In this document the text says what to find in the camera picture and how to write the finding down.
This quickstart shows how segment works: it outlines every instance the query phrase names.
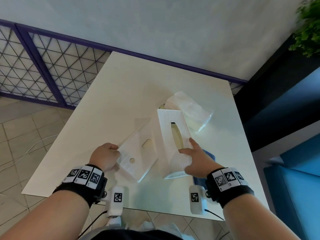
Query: oval hole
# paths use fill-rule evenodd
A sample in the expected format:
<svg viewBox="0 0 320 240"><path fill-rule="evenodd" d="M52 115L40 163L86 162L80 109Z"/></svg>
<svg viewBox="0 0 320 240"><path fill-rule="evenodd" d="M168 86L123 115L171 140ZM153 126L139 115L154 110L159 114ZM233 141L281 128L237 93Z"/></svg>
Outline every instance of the oval hole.
<svg viewBox="0 0 320 240"><path fill-rule="evenodd" d="M174 144L176 144L177 149L184 148L182 135L181 135L180 130L175 122L171 122L171 133L172 133L172 137L174 140Z"/></svg>
<svg viewBox="0 0 320 240"><path fill-rule="evenodd" d="M147 150L153 147L153 143L151 139L146 140L143 144L142 144L142 148Z"/></svg>

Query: white table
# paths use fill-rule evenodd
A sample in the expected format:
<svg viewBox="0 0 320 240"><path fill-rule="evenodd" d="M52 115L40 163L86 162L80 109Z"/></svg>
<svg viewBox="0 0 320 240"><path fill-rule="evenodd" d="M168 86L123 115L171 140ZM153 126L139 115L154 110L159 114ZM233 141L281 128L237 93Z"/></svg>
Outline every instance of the white table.
<svg viewBox="0 0 320 240"><path fill-rule="evenodd" d="M178 91L214 110L209 124L197 134L191 131L192 137L217 162L237 168L268 207L229 83L117 52L112 52L22 193L49 197L73 166L88 163L96 147L123 143ZM115 171L106 177L106 189L125 186L126 208L219 220L209 213L191 214L192 177L162 179L159 160L140 183ZM219 205L208 209L222 216Z"/></svg>

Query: green plant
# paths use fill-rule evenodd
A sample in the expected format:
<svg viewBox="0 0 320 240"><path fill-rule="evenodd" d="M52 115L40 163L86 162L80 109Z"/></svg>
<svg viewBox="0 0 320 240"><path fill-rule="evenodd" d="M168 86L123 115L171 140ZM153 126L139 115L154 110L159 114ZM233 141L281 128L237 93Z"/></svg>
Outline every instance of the green plant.
<svg viewBox="0 0 320 240"><path fill-rule="evenodd" d="M320 55L320 0L305 1L297 9L298 23L302 26L294 33L295 44L289 50L301 49L303 55Z"/></svg>

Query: white wall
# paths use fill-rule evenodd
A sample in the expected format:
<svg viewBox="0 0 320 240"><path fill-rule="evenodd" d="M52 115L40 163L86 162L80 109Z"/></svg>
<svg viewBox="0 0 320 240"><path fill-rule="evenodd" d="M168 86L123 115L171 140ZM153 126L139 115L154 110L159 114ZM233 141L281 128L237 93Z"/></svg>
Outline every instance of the white wall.
<svg viewBox="0 0 320 240"><path fill-rule="evenodd" d="M317 121L252 153L263 190L266 194L266 200L272 212L275 212L275 210L263 172L265 167L270 166L266 162L270 158L279 156L280 154L290 150L291 148L294 148L295 146L307 141L319 133L320 121Z"/></svg>
<svg viewBox="0 0 320 240"><path fill-rule="evenodd" d="M248 80L301 1L0 0L0 19Z"/></svg>

